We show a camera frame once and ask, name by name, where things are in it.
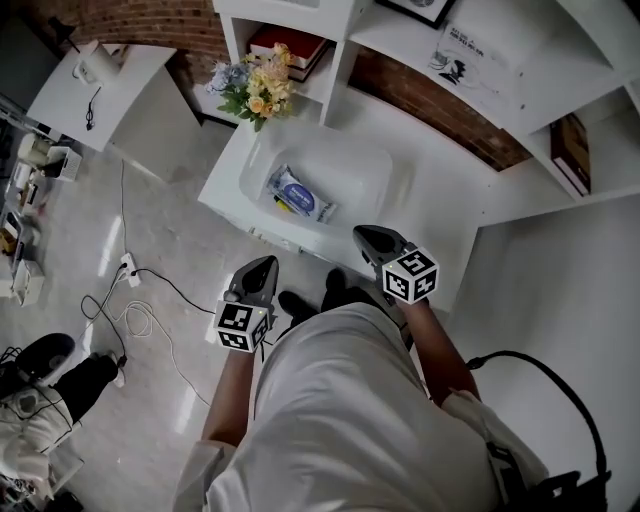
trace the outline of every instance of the wet wipes package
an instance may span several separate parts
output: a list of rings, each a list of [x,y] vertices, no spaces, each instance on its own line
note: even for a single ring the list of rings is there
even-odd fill
[[[317,222],[326,223],[336,209],[335,204],[323,201],[300,183],[287,164],[281,165],[271,175],[267,189],[294,212]]]

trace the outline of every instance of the white plastic basin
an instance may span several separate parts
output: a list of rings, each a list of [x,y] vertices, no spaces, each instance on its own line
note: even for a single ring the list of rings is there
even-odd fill
[[[282,164],[322,200],[337,205],[326,225],[276,205],[266,184]],[[351,231],[377,221],[392,170],[389,153],[366,141],[299,119],[271,120],[240,175],[240,190],[265,214],[317,231]]]

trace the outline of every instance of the person's arm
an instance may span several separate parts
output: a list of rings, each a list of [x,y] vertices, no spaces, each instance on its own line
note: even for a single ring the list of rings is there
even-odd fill
[[[428,302],[420,301],[409,305],[398,301],[398,307],[404,312],[409,324],[424,380],[433,401],[441,406],[451,394],[451,389],[470,391],[480,399],[471,372]]]
[[[202,431],[204,441],[237,447],[247,433],[254,356],[229,351]]]

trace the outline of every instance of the flower bouquet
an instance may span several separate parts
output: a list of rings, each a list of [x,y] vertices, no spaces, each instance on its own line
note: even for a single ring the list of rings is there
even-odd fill
[[[256,57],[248,54],[238,64],[218,63],[207,84],[210,94],[220,94],[226,103],[218,110],[240,119],[249,119],[258,132],[267,119],[291,114],[289,101],[293,84],[288,66],[293,55],[284,44],[276,43],[274,55]]]

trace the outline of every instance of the shoe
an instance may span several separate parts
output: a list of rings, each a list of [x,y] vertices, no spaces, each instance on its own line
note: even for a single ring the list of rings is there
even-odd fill
[[[118,358],[116,357],[115,353],[109,352],[107,355],[115,363],[115,365],[118,366]],[[122,368],[120,368],[120,366],[118,366],[118,375],[116,375],[116,378],[113,379],[111,383],[117,388],[124,387],[126,379],[124,378],[124,371],[122,371]]]
[[[318,314],[316,309],[309,306],[304,299],[293,292],[281,292],[280,295],[278,295],[278,302],[287,315],[291,315],[296,319],[306,320]]]
[[[340,292],[347,289],[347,277],[339,268],[334,268],[327,275],[326,287],[328,292]]]

